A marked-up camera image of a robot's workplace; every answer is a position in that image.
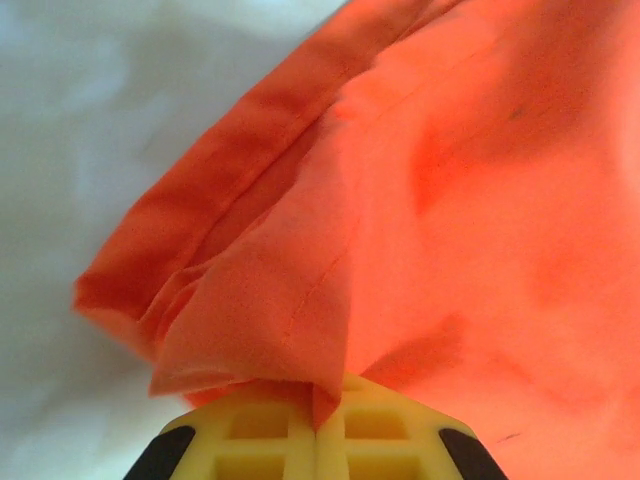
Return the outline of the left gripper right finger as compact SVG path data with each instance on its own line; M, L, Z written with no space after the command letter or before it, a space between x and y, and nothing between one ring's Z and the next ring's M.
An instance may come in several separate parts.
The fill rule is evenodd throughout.
M508 480L472 429L355 375L318 430L318 480Z

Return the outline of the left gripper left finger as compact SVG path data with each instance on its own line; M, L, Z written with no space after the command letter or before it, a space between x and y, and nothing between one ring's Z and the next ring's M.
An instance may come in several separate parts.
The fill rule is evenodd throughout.
M313 480L314 442L305 406L227 397L167 424L123 480Z

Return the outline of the red-orange shorts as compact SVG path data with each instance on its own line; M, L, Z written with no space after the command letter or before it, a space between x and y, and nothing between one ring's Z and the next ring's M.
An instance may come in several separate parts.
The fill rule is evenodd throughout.
M509 480L640 480L640 0L350 0L129 210L75 310L196 405L346 372Z

